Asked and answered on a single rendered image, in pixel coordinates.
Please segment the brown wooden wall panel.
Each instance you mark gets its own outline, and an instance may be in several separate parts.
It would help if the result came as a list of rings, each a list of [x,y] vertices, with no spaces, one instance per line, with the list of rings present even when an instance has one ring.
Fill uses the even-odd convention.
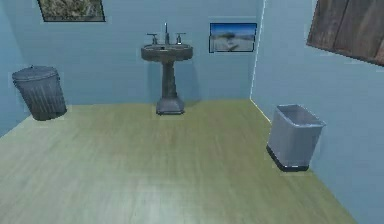
[[[384,0],[317,0],[307,45],[384,67]]]

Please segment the framed green brown picture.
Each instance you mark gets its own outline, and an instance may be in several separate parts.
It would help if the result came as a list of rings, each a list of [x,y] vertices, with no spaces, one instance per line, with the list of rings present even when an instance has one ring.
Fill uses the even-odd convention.
[[[105,22],[102,0],[37,0],[45,22]]]

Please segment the framed blue landscape picture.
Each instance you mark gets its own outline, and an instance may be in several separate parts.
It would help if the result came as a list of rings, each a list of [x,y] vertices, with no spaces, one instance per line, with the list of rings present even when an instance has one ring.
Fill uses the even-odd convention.
[[[256,23],[211,23],[209,52],[253,52]]]

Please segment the dark gray pedestal sink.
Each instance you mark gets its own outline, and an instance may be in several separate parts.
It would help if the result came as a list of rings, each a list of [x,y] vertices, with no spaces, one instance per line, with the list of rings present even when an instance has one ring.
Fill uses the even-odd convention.
[[[160,43],[157,33],[148,33],[152,43],[141,47],[141,58],[162,65],[161,98],[156,103],[158,115],[180,115],[185,112],[184,102],[178,97],[174,74],[174,63],[193,58],[193,47],[182,42],[185,32],[177,32],[175,43],[170,43],[168,24],[165,24],[164,42]]]

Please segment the light gray open waste bin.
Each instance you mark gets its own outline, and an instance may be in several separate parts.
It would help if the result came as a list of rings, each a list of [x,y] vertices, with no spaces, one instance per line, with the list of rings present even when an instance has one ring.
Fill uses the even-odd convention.
[[[266,150],[281,171],[307,171],[325,126],[324,121],[301,105],[278,105]]]

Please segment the dark gray lidded metal trash can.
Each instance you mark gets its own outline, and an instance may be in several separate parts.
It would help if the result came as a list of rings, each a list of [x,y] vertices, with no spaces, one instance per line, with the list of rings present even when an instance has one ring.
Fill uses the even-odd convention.
[[[56,68],[30,66],[14,72],[12,79],[35,120],[56,119],[67,112]]]

